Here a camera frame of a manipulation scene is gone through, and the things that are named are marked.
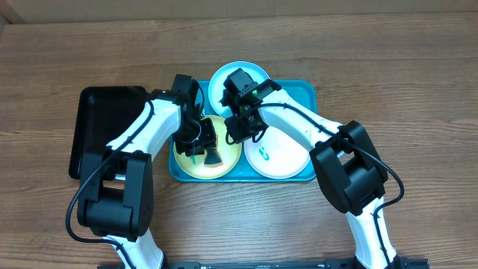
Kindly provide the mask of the black and orange sponge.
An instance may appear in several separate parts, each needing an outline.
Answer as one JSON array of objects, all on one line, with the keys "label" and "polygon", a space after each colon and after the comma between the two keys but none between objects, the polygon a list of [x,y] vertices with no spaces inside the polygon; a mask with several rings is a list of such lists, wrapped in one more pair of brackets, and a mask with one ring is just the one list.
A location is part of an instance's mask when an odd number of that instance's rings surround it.
[{"label": "black and orange sponge", "polygon": [[217,149],[206,150],[206,156],[204,160],[205,167],[219,167],[222,164],[223,164],[223,161]]}]

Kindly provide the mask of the yellow-green plate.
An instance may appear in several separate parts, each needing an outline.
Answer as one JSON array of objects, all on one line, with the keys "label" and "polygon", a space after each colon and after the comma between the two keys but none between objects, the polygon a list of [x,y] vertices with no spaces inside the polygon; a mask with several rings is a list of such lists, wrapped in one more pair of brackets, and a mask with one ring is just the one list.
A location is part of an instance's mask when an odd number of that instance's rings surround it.
[{"label": "yellow-green plate", "polygon": [[226,175],[234,168],[242,153],[241,144],[228,145],[226,143],[226,125],[224,118],[216,115],[208,115],[205,116],[205,118],[211,119],[217,134],[217,151],[222,161],[221,163],[205,165],[206,153],[204,155],[187,157],[184,153],[178,154],[176,152],[176,145],[173,144],[172,154],[174,155],[177,165],[182,172],[185,172],[192,179],[218,179]]}]

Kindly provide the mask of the light blue plate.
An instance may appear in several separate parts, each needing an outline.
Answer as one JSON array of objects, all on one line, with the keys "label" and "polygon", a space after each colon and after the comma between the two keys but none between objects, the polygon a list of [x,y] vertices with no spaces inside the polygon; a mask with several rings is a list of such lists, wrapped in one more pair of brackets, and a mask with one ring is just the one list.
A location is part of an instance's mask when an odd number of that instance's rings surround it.
[{"label": "light blue plate", "polygon": [[228,107],[222,106],[220,100],[223,98],[223,91],[226,89],[223,83],[227,76],[239,68],[248,73],[252,80],[258,83],[270,78],[260,66],[247,61],[235,61],[220,67],[213,74],[208,85],[208,100],[214,112],[220,117],[227,118],[232,115],[231,110]]}]

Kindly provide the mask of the white plate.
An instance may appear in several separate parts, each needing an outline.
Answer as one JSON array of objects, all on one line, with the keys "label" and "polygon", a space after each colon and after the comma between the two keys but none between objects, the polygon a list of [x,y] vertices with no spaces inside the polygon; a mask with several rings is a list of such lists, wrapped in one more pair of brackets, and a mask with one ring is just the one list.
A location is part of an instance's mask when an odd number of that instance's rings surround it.
[{"label": "white plate", "polygon": [[270,179],[288,179],[301,173],[310,162],[308,151],[277,128],[269,127],[259,142],[244,143],[250,166]]}]

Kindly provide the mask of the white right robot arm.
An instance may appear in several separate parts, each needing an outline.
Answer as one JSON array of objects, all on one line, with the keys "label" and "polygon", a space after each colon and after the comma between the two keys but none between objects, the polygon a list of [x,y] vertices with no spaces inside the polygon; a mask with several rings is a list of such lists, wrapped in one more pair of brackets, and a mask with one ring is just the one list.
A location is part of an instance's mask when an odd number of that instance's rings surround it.
[{"label": "white right robot arm", "polygon": [[396,268],[382,210],[385,182],[395,172],[381,161],[364,126],[325,119],[292,99],[270,79],[258,83],[241,68],[223,83],[221,104],[232,111],[226,118],[227,143],[263,138],[275,127],[309,153],[320,189],[329,203],[347,216],[362,268]]}]

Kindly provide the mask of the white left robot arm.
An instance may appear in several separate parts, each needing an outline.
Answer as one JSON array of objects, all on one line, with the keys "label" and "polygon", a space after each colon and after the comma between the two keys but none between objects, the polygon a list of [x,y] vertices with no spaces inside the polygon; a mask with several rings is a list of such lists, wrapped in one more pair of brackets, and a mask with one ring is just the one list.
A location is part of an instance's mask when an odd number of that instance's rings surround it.
[{"label": "white left robot arm", "polygon": [[176,75],[170,90],[153,90],[141,114],[106,146],[82,157],[80,186],[68,212],[110,244],[124,268],[166,268],[164,252],[149,229],[154,214],[152,162],[172,138],[178,153],[214,157],[217,136],[196,97],[203,90],[189,75]]}]

